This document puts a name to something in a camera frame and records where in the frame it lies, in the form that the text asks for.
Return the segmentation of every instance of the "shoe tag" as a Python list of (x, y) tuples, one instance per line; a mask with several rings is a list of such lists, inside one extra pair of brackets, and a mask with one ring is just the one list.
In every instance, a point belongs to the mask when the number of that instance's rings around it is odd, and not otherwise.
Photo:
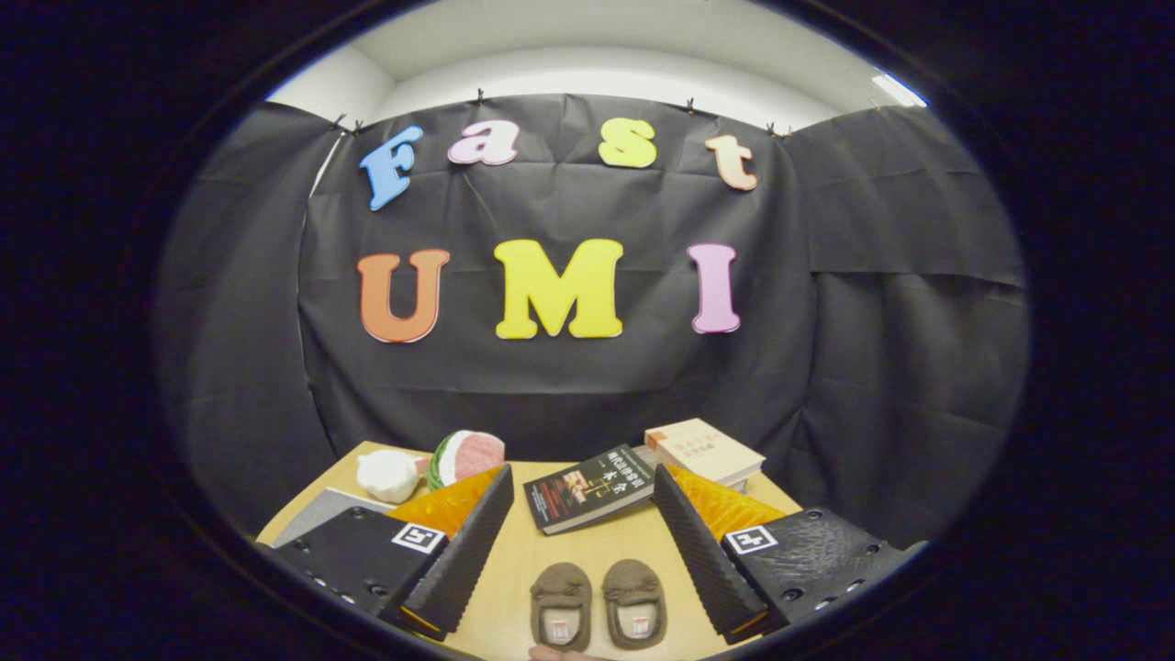
[(564, 620), (551, 620), (551, 642), (568, 642), (571, 640), (571, 629)]
[(649, 618), (632, 619), (632, 638), (649, 638)]

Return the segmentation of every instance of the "orange letter u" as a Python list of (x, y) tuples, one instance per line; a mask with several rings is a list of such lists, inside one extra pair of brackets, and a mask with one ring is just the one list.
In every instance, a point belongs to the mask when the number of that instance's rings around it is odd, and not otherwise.
[(415, 343), (429, 335), (437, 322), (441, 267), (449, 262), (445, 250), (417, 250), (408, 257), (416, 267), (416, 309), (408, 318), (391, 313), (391, 272), (400, 265), (396, 255), (369, 255), (360, 259), (360, 318), (367, 332), (381, 343)]

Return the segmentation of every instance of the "pink letter i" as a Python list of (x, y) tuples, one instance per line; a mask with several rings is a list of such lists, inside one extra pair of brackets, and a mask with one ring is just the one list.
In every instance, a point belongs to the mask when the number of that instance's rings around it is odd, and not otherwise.
[(731, 304), (731, 262), (734, 248), (721, 243), (698, 243), (686, 250), (698, 264), (698, 333), (731, 333), (741, 322)]

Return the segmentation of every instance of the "yellow letter m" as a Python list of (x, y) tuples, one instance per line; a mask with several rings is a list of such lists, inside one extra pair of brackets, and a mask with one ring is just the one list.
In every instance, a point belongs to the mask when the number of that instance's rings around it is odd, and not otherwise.
[(624, 326), (616, 317), (616, 262), (624, 254), (620, 243), (589, 238), (571, 255), (560, 276), (538, 241), (519, 238), (498, 244), (494, 256), (505, 265), (506, 299), (498, 338), (529, 340), (538, 333), (530, 318), (530, 304), (546, 335), (559, 335), (563, 322), (576, 304), (576, 317), (568, 325), (576, 338), (615, 338)]

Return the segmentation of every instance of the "foam letter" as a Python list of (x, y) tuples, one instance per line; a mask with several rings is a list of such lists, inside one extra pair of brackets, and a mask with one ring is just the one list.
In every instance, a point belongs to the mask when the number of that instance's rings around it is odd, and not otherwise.
[(698, 333), (731, 333), (739, 319), (731, 304), (731, 262), (734, 248), (720, 243), (698, 243), (686, 249), (698, 264)]
[(733, 135), (718, 135), (705, 141), (706, 148), (714, 150), (718, 158), (718, 176), (731, 188), (750, 190), (759, 180), (743, 169), (743, 158), (751, 160), (751, 149), (740, 147)]
[(461, 131), (465, 137), (449, 147), (449, 160), (455, 163), (503, 164), (518, 155), (513, 143), (518, 124), (512, 121), (490, 120), (471, 123)]
[(412, 167), (416, 155), (412, 146), (405, 142), (415, 142), (421, 135), (424, 135), (421, 127), (409, 126), (360, 161), (360, 167), (368, 170), (368, 178), (371, 180), (371, 210), (387, 204), (408, 188), (408, 177), (400, 176), (396, 168), (408, 171)]
[(657, 160), (653, 127), (647, 121), (612, 117), (599, 127), (599, 134), (604, 137), (599, 143), (599, 157), (607, 164), (649, 167)]
[(506, 296), (498, 338), (529, 340), (538, 333), (530, 318), (533, 303), (546, 335), (559, 335), (563, 322), (576, 304), (576, 317), (568, 325), (575, 338), (615, 338), (624, 325), (616, 317), (613, 286), (616, 262), (624, 254), (620, 243), (589, 238), (571, 255), (560, 276), (538, 241), (519, 238), (499, 243), (494, 256), (505, 265)]
[(444, 250), (417, 250), (408, 257), (416, 267), (416, 309), (412, 316), (391, 313), (391, 271), (400, 265), (396, 255), (369, 255), (360, 259), (360, 318), (363, 328), (381, 343), (415, 343), (428, 336), (437, 322), (441, 296), (441, 267), (449, 263)]

